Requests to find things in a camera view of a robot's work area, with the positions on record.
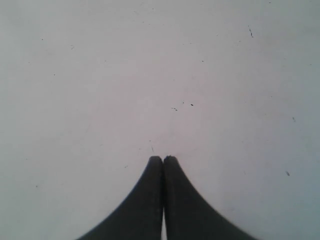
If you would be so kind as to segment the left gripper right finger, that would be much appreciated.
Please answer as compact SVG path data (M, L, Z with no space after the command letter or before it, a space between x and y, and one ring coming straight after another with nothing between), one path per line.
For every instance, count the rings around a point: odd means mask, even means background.
M178 159L163 160L164 216L168 240L253 240L198 193Z

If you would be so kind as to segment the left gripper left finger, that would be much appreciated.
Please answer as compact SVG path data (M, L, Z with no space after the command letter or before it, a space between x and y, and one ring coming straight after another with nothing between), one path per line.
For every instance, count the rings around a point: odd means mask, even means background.
M160 240L163 223L163 162L151 156L123 202L81 240Z

